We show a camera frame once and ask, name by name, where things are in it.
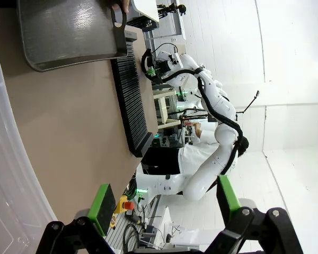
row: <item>white shirt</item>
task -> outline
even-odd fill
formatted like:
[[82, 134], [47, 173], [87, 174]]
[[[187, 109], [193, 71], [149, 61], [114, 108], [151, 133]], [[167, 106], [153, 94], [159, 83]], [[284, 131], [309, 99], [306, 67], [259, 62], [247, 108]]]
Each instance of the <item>white shirt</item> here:
[[180, 173], [194, 174], [200, 165], [217, 150], [218, 146], [214, 131], [202, 130], [199, 143], [194, 145], [186, 144], [179, 149], [178, 163]]

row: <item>hand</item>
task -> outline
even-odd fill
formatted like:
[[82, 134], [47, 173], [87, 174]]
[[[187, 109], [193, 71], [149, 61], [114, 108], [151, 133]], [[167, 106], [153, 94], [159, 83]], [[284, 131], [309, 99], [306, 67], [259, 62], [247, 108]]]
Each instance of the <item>hand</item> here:
[[200, 123], [195, 123], [195, 132], [196, 132], [196, 135], [197, 135], [198, 138], [200, 138], [201, 132], [202, 132], [202, 130], [200, 128], [201, 128], [201, 124]]
[[[121, 2], [122, 2], [123, 11], [128, 13], [129, 0], [121, 0]], [[119, 8], [119, 5], [118, 4], [113, 4], [112, 8], [113, 8], [113, 10], [117, 10]]]

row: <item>ribbed black mat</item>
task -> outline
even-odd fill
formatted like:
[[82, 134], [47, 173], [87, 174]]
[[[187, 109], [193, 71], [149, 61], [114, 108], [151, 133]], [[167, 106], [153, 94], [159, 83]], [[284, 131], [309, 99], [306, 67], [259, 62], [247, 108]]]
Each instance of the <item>ribbed black mat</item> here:
[[128, 148], [143, 157], [154, 137], [147, 131], [132, 42], [127, 42], [127, 57], [111, 60], [111, 65]]

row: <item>gray tray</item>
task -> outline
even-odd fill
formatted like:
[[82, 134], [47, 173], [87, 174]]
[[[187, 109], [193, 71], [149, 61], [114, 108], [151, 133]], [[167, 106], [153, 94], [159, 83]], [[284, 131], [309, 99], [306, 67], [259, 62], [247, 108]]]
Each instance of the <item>gray tray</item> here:
[[127, 56], [126, 13], [104, 0], [19, 0], [24, 55], [36, 71]]

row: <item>white machine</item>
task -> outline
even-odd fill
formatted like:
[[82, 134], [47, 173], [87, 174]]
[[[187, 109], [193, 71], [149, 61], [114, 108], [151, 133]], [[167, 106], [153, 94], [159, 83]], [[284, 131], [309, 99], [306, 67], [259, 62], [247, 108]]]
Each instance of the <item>white machine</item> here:
[[[149, 70], [145, 68], [146, 58], [149, 58]], [[246, 138], [243, 138], [242, 130], [235, 122], [236, 110], [226, 98], [227, 94], [222, 90], [222, 84], [214, 80], [211, 72], [198, 65], [188, 54], [178, 55], [161, 51], [153, 61], [151, 51], [147, 50], [142, 58], [142, 71], [153, 82], [167, 83], [171, 86], [180, 86], [188, 74], [194, 75], [198, 80], [202, 108], [218, 121], [215, 138], [219, 147], [194, 175], [137, 174], [137, 186], [147, 190], [148, 202], [158, 194], [173, 195], [181, 192], [187, 200], [200, 200], [207, 190], [216, 184], [218, 175], [225, 174], [234, 166], [238, 148], [248, 147], [248, 142], [242, 144], [242, 140]]]

